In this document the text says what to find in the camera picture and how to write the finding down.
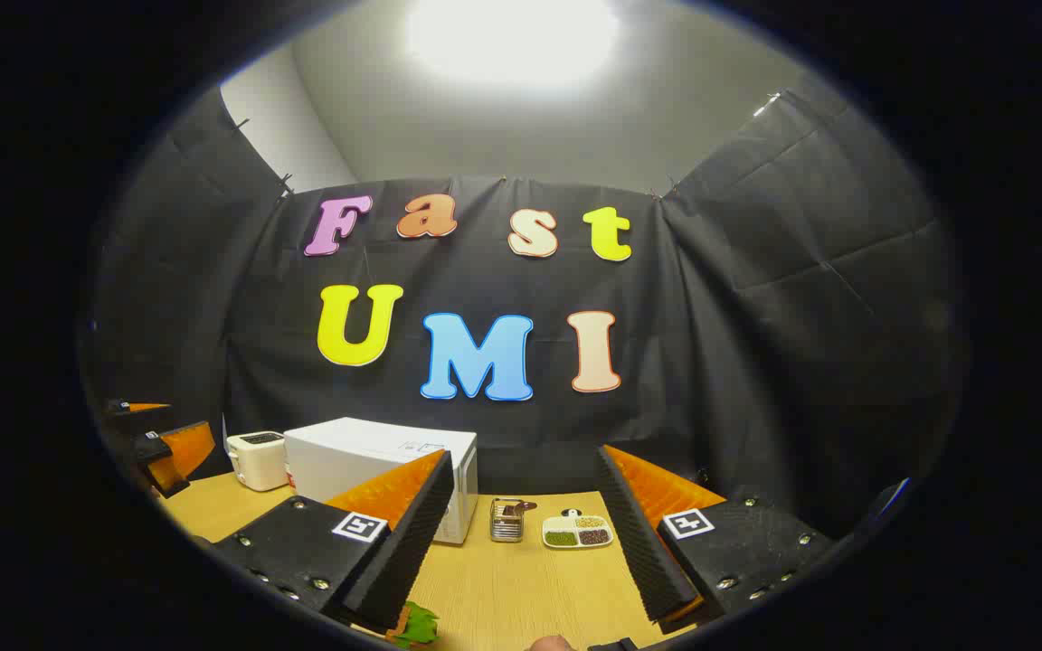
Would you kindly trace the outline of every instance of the black fabric backdrop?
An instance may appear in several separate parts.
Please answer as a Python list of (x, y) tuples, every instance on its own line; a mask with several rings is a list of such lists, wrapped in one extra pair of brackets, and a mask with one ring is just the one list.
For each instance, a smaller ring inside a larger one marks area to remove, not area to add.
[[(244, 151), (218, 95), (206, 100), (206, 119), (191, 119), (219, 128), (190, 132), (207, 156), (153, 156), (115, 226), (125, 252), (103, 256), (104, 393), (214, 423), (226, 414), (229, 433), (345, 415), (474, 429), (491, 494), (592, 490), (590, 455), (611, 442), (723, 494), (766, 495), (836, 536), (942, 447), (967, 346), (936, 207), (877, 129), (816, 79), (784, 90), (663, 198), (458, 177), (276, 203), (276, 175)], [(455, 198), (458, 228), (398, 237), (404, 203), (430, 193)], [(303, 256), (319, 203), (358, 195), (374, 206), (342, 249)], [(625, 262), (597, 257), (581, 222), (607, 205), (632, 223)], [(552, 257), (510, 251), (510, 215), (524, 207), (557, 218)], [(372, 366), (332, 366), (315, 342), (319, 290), (359, 289), (347, 323), (359, 341), (365, 292), (380, 283), (405, 290), (388, 349)], [(566, 317), (585, 309), (617, 318), (613, 392), (570, 387)], [(422, 318), (436, 311), (460, 314), (478, 343), (500, 315), (532, 319), (532, 399), (423, 399)], [(199, 476), (228, 469), (216, 453)]]

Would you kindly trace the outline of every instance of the wooden table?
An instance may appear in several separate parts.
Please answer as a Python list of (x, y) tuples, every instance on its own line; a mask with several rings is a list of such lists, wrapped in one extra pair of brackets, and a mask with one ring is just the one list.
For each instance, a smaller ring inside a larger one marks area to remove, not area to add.
[[(228, 473), (198, 479), (158, 502), (182, 529), (215, 543), (292, 495), (289, 486), (248, 490)], [(493, 497), (523, 497), (538, 504), (525, 514), (521, 543), (489, 540)], [(436, 651), (521, 651), (546, 634), (565, 635), (578, 651), (623, 637), (648, 647), (692, 629), (663, 635), (646, 620), (620, 541), (563, 551), (542, 545), (542, 520), (561, 516), (564, 508), (609, 520), (599, 492), (482, 495), (464, 545), (429, 546), (408, 598), (440, 618)]]

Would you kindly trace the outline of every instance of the ceiling light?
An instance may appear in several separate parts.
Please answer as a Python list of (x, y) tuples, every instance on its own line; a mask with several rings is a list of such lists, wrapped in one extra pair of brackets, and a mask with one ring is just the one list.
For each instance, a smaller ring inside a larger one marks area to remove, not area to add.
[(603, 0), (421, 0), (408, 52), (456, 79), (557, 85), (599, 69), (617, 37)]

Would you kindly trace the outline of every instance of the white ceiling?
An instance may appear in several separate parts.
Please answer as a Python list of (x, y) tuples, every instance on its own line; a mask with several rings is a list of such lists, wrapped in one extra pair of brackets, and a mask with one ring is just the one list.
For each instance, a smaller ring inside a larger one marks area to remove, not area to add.
[[(594, 77), (562, 91), (471, 85), (407, 52), (416, 3), (365, 1), (293, 45), (315, 110), (359, 181), (504, 175), (663, 194), (802, 70), (724, 17), (611, 0), (620, 35)], [(501, 37), (539, 46), (507, 25)]]

